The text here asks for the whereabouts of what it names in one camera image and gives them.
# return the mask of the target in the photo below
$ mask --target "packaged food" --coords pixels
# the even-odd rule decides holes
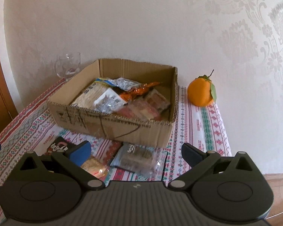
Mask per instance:
[[[161,121],[160,113],[142,98],[130,102],[128,105],[119,109],[116,114],[127,118],[141,119],[144,121]]]
[[[123,92],[120,94],[120,97],[127,101],[130,102],[134,99],[136,99],[137,96],[142,96],[144,94],[146,94],[147,92],[149,92],[150,88],[159,85],[159,82],[152,82],[149,84],[141,84],[138,87],[133,87],[130,91],[127,92]]]
[[[86,172],[95,176],[96,178],[102,178],[108,174],[108,167],[100,163],[94,156],[90,156],[82,165]]]
[[[167,153],[162,149],[124,143],[110,166],[151,178],[163,172],[166,156]]]
[[[64,151],[75,147],[75,144],[67,142],[62,137],[57,137],[51,145],[47,148],[45,155],[51,155],[52,152],[62,149]]]
[[[94,109],[94,101],[96,101],[105,91],[109,89],[108,86],[102,85],[98,82],[93,82],[87,87],[81,95],[79,95],[71,106],[78,106],[82,108]]]
[[[94,101],[94,110],[111,114],[121,109],[126,101],[124,101],[116,92],[108,88],[96,101]]]
[[[118,79],[110,79],[110,78],[97,78],[95,82],[99,82],[103,85],[107,85],[110,87],[118,87],[124,91],[129,91],[133,87],[138,87],[140,85],[139,82],[135,82],[125,78],[118,78]]]
[[[151,90],[144,98],[151,106],[153,106],[159,113],[162,113],[170,106],[170,101],[168,101],[162,94],[160,94],[156,89]]]

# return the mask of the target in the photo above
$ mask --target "cardboard box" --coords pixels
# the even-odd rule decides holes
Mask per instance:
[[[104,115],[86,108],[69,106],[98,77],[124,77],[140,83],[161,82],[156,88],[171,102],[162,121],[141,121]],[[165,148],[178,112],[177,68],[124,59],[98,59],[53,94],[47,104],[56,123],[68,130],[95,137]]]

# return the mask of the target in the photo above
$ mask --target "glass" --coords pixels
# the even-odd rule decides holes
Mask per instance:
[[[58,77],[66,79],[68,81],[71,77],[81,71],[81,54],[80,53],[68,53],[63,56],[59,56],[55,62],[55,73]]]

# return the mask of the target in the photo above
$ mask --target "plastic bag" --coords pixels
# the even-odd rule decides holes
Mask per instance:
[[[147,92],[149,92],[150,88],[152,87],[155,87],[157,85],[159,85],[160,83],[159,82],[152,82],[152,83],[149,83],[149,84],[142,84],[138,87],[134,87],[132,88],[130,91],[127,91],[127,92],[123,92],[120,94],[120,97],[127,101],[127,102],[130,102],[134,99],[136,99],[137,96],[142,96],[144,94],[146,94]]]
[[[168,101],[162,94],[160,94],[156,89],[151,90],[147,96],[144,98],[151,106],[153,106],[159,113],[162,113],[170,106],[170,101]]]
[[[90,156],[82,165],[86,172],[95,176],[96,178],[102,178],[108,174],[108,167],[100,163],[94,156]]]
[[[116,114],[127,118],[141,119],[144,121],[161,121],[160,113],[142,98],[134,100],[125,107],[119,109]]]
[[[124,104],[126,104],[126,101],[109,88],[94,101],[94,110],[105,114],[111,114],[121,109]]]
[[[110,166],[153,178],[163,172],[166,156],[167,153],[162,149],[124,143]]]
[[[118,87],[124,91],[129,91],[133,87],[138,87],[141,85],[139,82],[132,81],[126,78],[118,78],[118,79],[110,79],[110,78],[97,78],[95,82],[102,83],[104,85],[108,85],[110,87]]]

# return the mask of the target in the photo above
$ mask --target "circular pad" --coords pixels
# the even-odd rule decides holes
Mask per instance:
[[[21,196],[29,201],[46,200],[52,197],[54,193],[55,186],[45,181],[28,182],[20,189]]]
[[[192,187],[192,200],[216,220],[240,223],[264,218],[272,205],[272,191],[260,177],[247,175],[236,170],[235,177],[226,172],[206,176]]]
[[[218,186],[218,194],[228,201],[244,201],[253,194],[251,187],[243,182],[225,182]]]
[[[6,180],[0,191],[0,206],[8,218],[49,221],[65,215],[79,202],[81,188],[74,179],[51,172],[33,179],[37,181],[29,181],[29,176]]]

